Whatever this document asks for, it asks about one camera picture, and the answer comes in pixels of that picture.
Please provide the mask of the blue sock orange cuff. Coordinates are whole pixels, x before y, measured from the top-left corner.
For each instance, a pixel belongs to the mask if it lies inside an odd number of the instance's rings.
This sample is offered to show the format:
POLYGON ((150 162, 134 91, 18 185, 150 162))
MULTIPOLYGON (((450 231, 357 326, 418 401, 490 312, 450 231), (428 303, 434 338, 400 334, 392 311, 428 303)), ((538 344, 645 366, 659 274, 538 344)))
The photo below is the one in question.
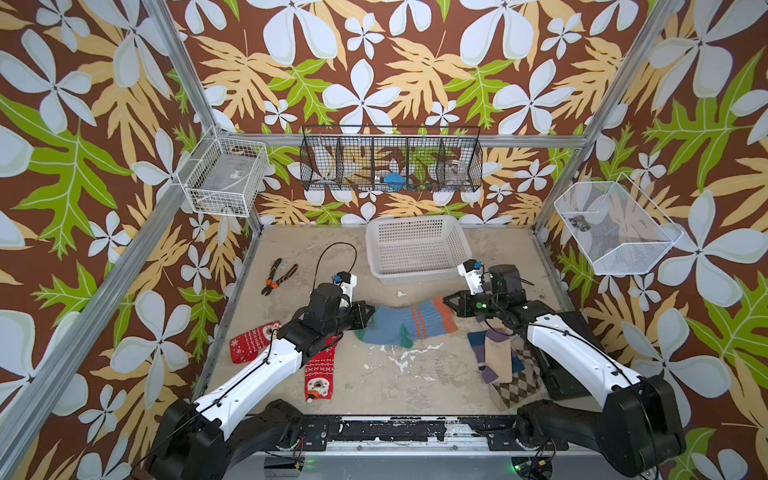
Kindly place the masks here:
POLYGON ((410 349, 416 340, 457 330, 454 312, 438 297, 411 307, 377 307, 367 326, 355 335, 366 344, 410 349))

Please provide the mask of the red christmas sock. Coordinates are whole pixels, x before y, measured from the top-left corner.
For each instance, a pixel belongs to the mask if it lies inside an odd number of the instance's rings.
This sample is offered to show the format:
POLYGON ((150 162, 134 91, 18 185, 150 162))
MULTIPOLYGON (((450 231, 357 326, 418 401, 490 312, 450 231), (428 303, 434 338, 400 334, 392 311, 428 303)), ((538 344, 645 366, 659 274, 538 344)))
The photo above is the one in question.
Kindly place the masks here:
POLYGON ((233 364, 250 363, 270 345, 272 335, 281 327, 281 323, 271 322, 240 334, 229 341, 229 351, 233 364))
POLYGON ((321 349, 305 365, 305 400, 330 400, 334 390, 335 353, 342 335, 329 338, 321 349))

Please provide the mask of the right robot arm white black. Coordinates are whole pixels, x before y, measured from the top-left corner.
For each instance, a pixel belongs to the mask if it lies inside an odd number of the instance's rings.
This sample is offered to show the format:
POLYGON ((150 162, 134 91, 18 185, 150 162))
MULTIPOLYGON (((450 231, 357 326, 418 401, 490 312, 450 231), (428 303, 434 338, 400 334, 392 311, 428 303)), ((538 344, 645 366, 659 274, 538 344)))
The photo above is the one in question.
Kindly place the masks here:
POLYGON ((467 287, 443 302, 461 318, 495 318, 563 367, 597 401, 586 411, 539 400, 520 407, 515 439, 526 449, 559 441, 600 453, 617 472, 634 477, 687 449, 675 393, 661 375, 647 376, 612 359, 601 347, 520 288, 511 264, 475 260, 457 267, 467 287))

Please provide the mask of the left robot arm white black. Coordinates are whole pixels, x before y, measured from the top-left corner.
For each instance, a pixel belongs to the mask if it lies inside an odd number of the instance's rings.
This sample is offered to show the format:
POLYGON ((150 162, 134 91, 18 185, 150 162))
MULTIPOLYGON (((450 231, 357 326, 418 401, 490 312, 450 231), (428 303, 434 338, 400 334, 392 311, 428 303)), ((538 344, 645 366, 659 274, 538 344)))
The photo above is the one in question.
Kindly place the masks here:
POLYGON ((221 479, 252 453, 276 446, 301 413, 281 400, 259 415, 251 412, 344 332, 367 326, 375 309, 354 300, 356 284, 356 276, 338 274, 315 287, 308 305, 276 330, 255 360, 196 401, 174 402, 137 471, 153 479, 221 479))

